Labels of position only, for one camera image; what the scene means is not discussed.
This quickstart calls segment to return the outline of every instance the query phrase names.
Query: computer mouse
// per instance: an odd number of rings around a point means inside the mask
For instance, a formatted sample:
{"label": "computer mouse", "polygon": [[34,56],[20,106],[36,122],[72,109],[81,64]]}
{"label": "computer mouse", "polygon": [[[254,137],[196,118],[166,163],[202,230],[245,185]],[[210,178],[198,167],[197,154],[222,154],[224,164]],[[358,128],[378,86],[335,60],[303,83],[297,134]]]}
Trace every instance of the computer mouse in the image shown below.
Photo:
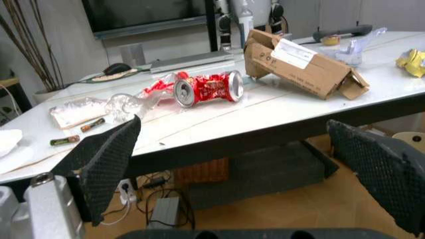
{"label": "computer mouse", "polygon": [[131,67],[125,63],[114,63],[104,69],[103,73],[107,76],[131,70]]}

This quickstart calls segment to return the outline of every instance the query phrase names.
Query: power strip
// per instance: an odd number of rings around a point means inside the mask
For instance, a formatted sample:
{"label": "power strip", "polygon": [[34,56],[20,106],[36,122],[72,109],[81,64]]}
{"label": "power strip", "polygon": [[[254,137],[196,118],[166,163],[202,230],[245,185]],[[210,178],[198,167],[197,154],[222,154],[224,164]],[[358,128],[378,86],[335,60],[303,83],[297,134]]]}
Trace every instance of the power strip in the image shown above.
{"label": "power strip", "polygon": [[137,201],[136,191],[134,190],[130,179],[126,178],[121,180],[118,184],[118,190],[120,193],[119,199],[123,205],[127,204],[127,200],[129,200],[130,203]]}

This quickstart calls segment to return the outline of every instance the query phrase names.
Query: white plate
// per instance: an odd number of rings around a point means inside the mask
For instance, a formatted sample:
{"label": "white plate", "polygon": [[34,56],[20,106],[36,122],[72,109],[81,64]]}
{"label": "white plate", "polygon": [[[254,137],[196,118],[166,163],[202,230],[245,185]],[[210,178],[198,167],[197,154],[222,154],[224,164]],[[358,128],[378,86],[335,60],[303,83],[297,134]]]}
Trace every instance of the white plate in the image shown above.
{"label": "white plate", "polygon": [[0,130],[0,157],[8,154],[21,139],[20,129]]}

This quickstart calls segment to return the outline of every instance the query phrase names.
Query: television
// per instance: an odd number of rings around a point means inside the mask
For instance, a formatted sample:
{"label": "television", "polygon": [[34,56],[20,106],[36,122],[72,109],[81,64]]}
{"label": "television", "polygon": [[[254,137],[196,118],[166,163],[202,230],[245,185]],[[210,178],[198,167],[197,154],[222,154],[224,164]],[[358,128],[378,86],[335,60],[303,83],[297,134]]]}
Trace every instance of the television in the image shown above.
{"label": "television", "polygon": [[207,23],[204,0],[82,1],[97,39]]}

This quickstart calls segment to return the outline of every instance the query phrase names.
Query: torn cardboard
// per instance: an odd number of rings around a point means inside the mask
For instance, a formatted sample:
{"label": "torn cardboard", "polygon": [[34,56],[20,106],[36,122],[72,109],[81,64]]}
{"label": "torn cardboard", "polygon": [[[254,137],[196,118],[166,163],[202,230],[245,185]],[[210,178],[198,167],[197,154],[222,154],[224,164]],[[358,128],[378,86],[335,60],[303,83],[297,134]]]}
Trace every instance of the torn cardboard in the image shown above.
{"label": "torn cardboard", "polygon": [[369,90],[369,84],[344,63],[267,32],[250,31],[244,56],[247,75],[261,78],[273,73],[322,99],[338,90],[353,100]]}

